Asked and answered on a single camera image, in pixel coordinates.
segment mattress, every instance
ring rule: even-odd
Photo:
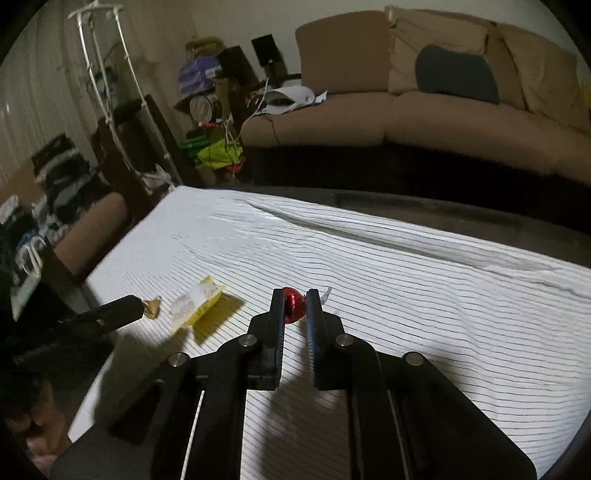
[[[207,275],[226,294],[193,330],[170,304]],[[79,438],[176,351],[217,350],[268,310],[274,288],[332,287],[325,311],[376,350],[422,352],[541,476],[591,407],[591,275],[544,255],[363,213],[179,187],[87,279],[102,303],[162,297],[117,332],[70,428]],[[285,328],[281,384],[249,391],[242,478],[349,478],[345,396],[312,389],[306,328]]]

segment metal screw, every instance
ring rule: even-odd
[[[340,346],[349,346],[353,344],[353,335],[349,335],[348,333],[341,333],[337,335],[335,338],[335,342],[337,345]]]
[[[256,343],[256,337],[250,333],[246,333],[238,337],[238,343],[242,346],[252,346]]]
[[[409,365],[413,367],[420,367],[423,364],[423,356],[417,352],[410,352],[406,356],[406,361]]]
[[[173,353],[171,356],[168,357],[168,363],[172,367],[180,367],[183,363],[187,361],[189,356],[186,353],[177,352]]]

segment beige pillow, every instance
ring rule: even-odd
[[[577,80],[577,57],[544,37],[497,25],[517,66],[527,109],[591,134]]]
[[[417,10],[392,8],[388,91],[394,94],[418,90],[414,65],[419,52],[435,44],[458,53],[483,54],[486,28]]]
[[[484,20],[483,18],[454,12],[438,12],[435,10],[425,10],[425,12],[439,15],[441,17],[463,20],[464,22],[474,23],[486,28],[488,36],[486,38],[486,51],[483,56],[495,78],[496,87],[499,90],[499,99],[501,100],[501,103],[506,103],[507,105],[514,106],[520,110],[525,110],[523,91],[521,90],[521,83],[519,82],[519,76],[517,75],[517,69],[515,68],[513,57],[511,57],[507,45],[505,45],[501,34],[496,29],[493,22]]]

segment couch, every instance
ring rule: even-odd
[[[329,96],[246,121],[246,180],[434,197],[591,231],[579,210],[591,199],[591,123],[575,56],[511,25],[393,10],[296,30],[302,84]],[[500,102],[421,91],[414,61],[430,43],[483,57]]]
[[[0,205],[18,195],[25,206],[43,195],[34,182],[33,164],[20,167],[0,189]],[[132,218],[123,195],[111,192],[94,203],[54,246],[54,252],[78,280],[83,280],[129,229]]]

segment red foil-wrapped chocolate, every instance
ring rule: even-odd
[[[291,287],[283,287],[285,295],[285,323],[294,323],[306,315],[306,297]]]

